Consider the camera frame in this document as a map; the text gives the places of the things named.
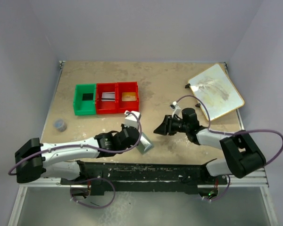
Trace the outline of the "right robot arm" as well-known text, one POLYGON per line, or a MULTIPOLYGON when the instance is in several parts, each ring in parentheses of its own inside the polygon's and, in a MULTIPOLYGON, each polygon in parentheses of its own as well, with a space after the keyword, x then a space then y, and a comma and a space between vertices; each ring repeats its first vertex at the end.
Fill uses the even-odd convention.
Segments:
POLYGON ((223 159, 215 159, 205 164, 209 175, 232 174, 237 178, 264 167, 266 158, 249 134, 226 135, 210 132, 201 126, 193 108, 184 108, 182 118, 178 115, 165 115, 162 123, 153 133, 173 136, 184 133, 196 145, 210 146, 223 151, 223 159))

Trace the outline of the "green card holder wallet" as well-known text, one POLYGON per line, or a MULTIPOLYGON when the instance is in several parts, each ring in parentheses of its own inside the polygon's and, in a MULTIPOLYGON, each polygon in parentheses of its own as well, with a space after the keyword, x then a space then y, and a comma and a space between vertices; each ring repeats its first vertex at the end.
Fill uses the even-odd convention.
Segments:
POLYGON ((154 144, 151 142, 151 140, 146 136, 146 134, 143 132, 141 135, 141 139, 137 145, 137 150, 141 155, 146 154, 149 150, 151 150, 154 147, 154 144))

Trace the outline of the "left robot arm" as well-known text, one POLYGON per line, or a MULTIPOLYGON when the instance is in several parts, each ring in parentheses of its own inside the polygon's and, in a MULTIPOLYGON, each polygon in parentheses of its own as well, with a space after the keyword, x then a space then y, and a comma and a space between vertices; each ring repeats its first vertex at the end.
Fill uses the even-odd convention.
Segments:
POLYGON ((14 176, 19 184, 33 182, 41 177, 60 177, 75 180, 82 175, 77 162, 83 158, 107 158, 134 149, 141 140, 135 127, 122 125, 122 129, 101 133, 94 137, 68 143, 41 143, 39 138, 29 139, 15 153, 14 176))

